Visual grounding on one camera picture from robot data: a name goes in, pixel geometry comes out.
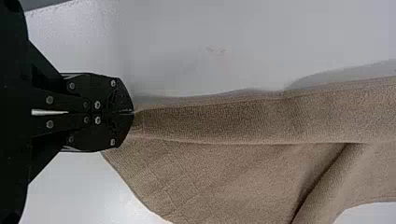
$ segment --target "metal screw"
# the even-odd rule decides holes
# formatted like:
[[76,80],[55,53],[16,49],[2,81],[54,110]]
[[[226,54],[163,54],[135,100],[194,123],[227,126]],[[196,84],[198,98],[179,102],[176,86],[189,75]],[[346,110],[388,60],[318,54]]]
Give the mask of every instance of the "metal screw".
[[100,119],[100,117],[95,118],[95,124],[100,124],[101,122],[102,120]]
[[47,105],[52,105],[53,104],[53,97],[52,96],[47,97],[46,103],[47,103]]
[[85,117],[84,118],[84,123],[89,123],[90,122],[90,117]]
[[69,83],[69,89],[70,90],[73,90],[73,89],[75,89],[76,88],[76,84],[74,83],[74,82],[70,82]]
[[69,139],[67,141],[69,143],[74,143],[74,136],[73,135],[69,136]]
[[52,129],[53,128],[53,121],[52,120],[47,121],[46,126],[47,126],[48,129]]
[[96,101],[95,102],[95,109],[100,109],[100,106],[101,106],[100,102]]

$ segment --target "black bracket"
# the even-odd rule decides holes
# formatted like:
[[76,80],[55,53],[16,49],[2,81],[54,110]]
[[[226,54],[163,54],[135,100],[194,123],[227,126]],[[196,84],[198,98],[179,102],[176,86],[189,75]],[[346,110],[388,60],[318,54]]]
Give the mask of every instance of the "black bracket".
[[18,223],[27,187],[60,152],[119,147],[134,105],[119,78],[60,74],[29,41],[18,0],[0,1],[0,223]]

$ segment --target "beige knit sweater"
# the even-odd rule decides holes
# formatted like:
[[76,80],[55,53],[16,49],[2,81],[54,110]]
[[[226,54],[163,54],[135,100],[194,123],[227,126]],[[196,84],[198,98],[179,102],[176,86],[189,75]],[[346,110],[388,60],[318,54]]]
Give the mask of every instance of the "beige knit sweater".
[[396,201],[396,77],[176,98],[103,155],[174,223],[333,223]]

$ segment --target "white background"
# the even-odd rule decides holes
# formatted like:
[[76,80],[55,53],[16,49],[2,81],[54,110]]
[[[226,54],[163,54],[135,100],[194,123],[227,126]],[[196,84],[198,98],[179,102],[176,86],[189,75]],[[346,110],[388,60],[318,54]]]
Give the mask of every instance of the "white background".
[[[393,0],[83,0],[26,14],[30,38],[62,72],[121,77],[147,95],[300,88],[396,75]],[[377,63],[371,67],[322,71]],[[395,223],[395,203],[344,223]],[[31,184],[23,224],[165,223],[100,154],[60,154]]]

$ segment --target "fabric fold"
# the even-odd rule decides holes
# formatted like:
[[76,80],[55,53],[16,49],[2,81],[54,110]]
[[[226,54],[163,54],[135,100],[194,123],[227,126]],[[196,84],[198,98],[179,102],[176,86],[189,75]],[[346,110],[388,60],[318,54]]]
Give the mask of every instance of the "fabric fold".
[[103,153],[175,223],[333,223],[396,200],[396,77],[173,98]]
[[388,142],[396,133],[395,80],[387,77],[309,90],[253,91],[250,95],[235,92],[148,109],[137,116],[143,121],[143,136],[181,142]]

